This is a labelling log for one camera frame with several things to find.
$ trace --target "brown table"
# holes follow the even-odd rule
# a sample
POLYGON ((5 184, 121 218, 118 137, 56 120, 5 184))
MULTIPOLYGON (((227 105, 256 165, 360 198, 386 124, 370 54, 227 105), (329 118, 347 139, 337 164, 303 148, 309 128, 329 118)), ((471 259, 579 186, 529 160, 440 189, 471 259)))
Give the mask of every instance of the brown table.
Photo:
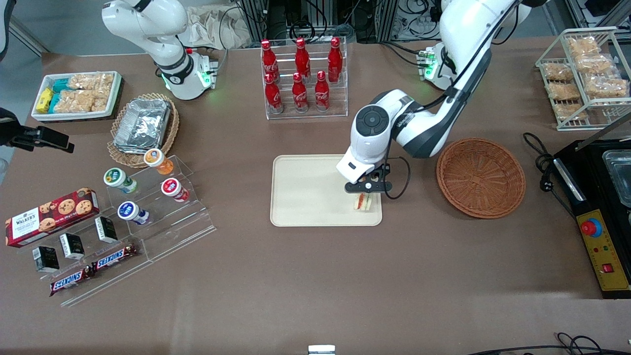
MULTIPOLYGON (((494 47, 449 137, 489 138, 515 154, 528 188, 513 214, 478 220, 457 211, 438 188, 434 158, 411 161, 410 187, 385 200, 379 226, 352 228, 272 226, 272 161, 343 153, 352 115, 380 92, 401 88, 429 102, 438 91, 386 48, 353 45, 350 117, 272 122, 261 109, 258 50, 231 52, 216 90, 176 101, 181 124, 172 149, 194 170, 218 230, 71 309, 47 297, 29 257, 0 248, 2 353, 298 354, 330 343, 339 354, 466 354, 551 344, 559 331, 628 350, 631 303, 599 299, 575 222, 539 190, 534 152, 521 138, 533 132, 556 152, 587 136, 554 129, 533 70, 551 41, 494 47)), ((96 69, 121 73, 123 103, 168 94, 148 56, 44 56, 44 73, 96 69)), ((105 148, 110 125, 51 125, 72 135, 72 155, 17 151, 0 216, 86 185, 105 196, 102 174, 115 165, 105 148)), ((402 181, 404 167, 394 168, 391 180, 402 181)))

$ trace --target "wicker basket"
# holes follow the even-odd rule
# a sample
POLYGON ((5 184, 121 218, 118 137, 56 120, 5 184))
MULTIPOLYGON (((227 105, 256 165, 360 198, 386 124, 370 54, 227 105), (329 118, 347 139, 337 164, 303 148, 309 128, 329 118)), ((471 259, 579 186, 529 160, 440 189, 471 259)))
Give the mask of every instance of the wicker basket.
MULTIPOLYGON (((171 104, 171 115, 168 119, 168 126, 165 132, 165 140, 161 148, 164 155, 168 156, 167 153, 173 145, 173 141, 175 140, 175 136, 177 135, 177 128, 180 125, 180 116, 177 113, 175 104, 173 103, 173 101, 171 101, 170 98, 162 95, 161 93, 146 93, 140 95, 139 97, 136 97, 136 99, 159 99, 167 101, 169 104, 171 104)), ((125 116, 128 105, 129 103, 127 103, 127 105, 125 105, 125 107, 123 107, 123 109, 118 113, 118 116, 116 116, 116 120, 114 121, 112 129, 110 130, 110 132, 112 133, 112 138, 115 137, 116 133, 118 132, 119 126, 121 125, 121 119, 123 118, 123 116, 125 116)), ((112 159, 114 159, 114 161, 116 161, 117 163, 121 163, 122 165, 134 167, 137 169, 147 167, 147 164, 144 163, 142 154, 123 153, 120 150, 116 149, 113 140, 111 142, 108 142, 107 150, 110 152, 110 156, 112 157, 112 159)))
POLYGON ((438 159, 436 176, 449 202, 477 218, 508 215, 526 193, 526 177, 515 157, 501 145, 482 138, 450 144, 438 159))

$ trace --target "floor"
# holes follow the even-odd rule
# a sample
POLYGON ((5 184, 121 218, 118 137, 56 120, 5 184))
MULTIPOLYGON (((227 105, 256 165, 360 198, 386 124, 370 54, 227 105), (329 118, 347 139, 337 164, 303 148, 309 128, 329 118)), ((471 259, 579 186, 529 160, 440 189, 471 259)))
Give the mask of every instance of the floor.
MULTIPOLYGON (((180 1, 185 6, 214 2, 180 1)), ((100 18, 101 6, 100 1, 84 0, 67 0, 64 6, 59 6, 56 0, 20 1, 13 14, 51 52, 78 56, 140 53, 140 48, 112 35, 105 28, 100 18)), ((514 37, 549 36, 572 26, 563 0, 553 0, 546 8, 546 11, 544 8, 533 9, 517 28, 514 37), (555 28, 550 28, 548 18, 555 28)), ((39 57, 10 37, 9 51, 0 63, 0 107, 14 112, 23 123, 33 104, 41 77, 39 57)), ((0 147, 0 159, 10 161, 12 155, 12 148, 0 147)), ((0 184, 3 178, 4 174, 0 173, 0 184)))

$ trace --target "yellow control panel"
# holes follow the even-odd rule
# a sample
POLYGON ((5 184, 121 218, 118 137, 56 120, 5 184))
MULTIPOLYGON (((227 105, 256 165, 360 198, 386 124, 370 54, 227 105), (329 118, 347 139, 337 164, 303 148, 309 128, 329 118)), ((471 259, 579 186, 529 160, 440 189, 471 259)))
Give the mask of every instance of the yellow control panel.
POLYGON ((600 210, 576 217, 596 277, 603 291, 629 290, 629 281, 611 243, 600 210))

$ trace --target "coca-cola bottle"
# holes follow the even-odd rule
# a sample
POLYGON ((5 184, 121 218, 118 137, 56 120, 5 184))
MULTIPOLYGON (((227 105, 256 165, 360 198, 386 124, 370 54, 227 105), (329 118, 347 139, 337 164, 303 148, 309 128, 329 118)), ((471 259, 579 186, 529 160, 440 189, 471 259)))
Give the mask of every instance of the coca-cola bottle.
POLYGON ((298 37, 296 40, 296 70, 305 83, 311 80, 311 60, 305 49, 305 39, 298 37))
POLYGON ((331 50, 329 51, 329 81, 337 83, 339 75, 342 73, 342 52, 339 50, 339 38, 331 39, 331 50))
POLYGON ((324 70, 317 72, 317 83, 315 84, 315 108, 324 112, 329 109, 329 83, 326 82, 324 70))
POLYGON ((300 73, 293 74, 293 103, 296 105, 296 111, 307 112, 309 110, 309 103, 307 103, 307 88, 305 83, 302 82, 302 75, 300 73))
POLYGON ((280 90, 274 83, 272 74, 265 74, 265 98, 268 100, 269 112, 279 114, 283 112, 283 102, 280 99, 280 90))
POLYGON ((278 83, 280 81, 280 73, 278 72, 278 61, 276 61, 276 54, 271 50, 269 41, 264 39, 261 41, 261 48, 263 48, 263 69, 265 74, 272 74, 274 81, 278 83))

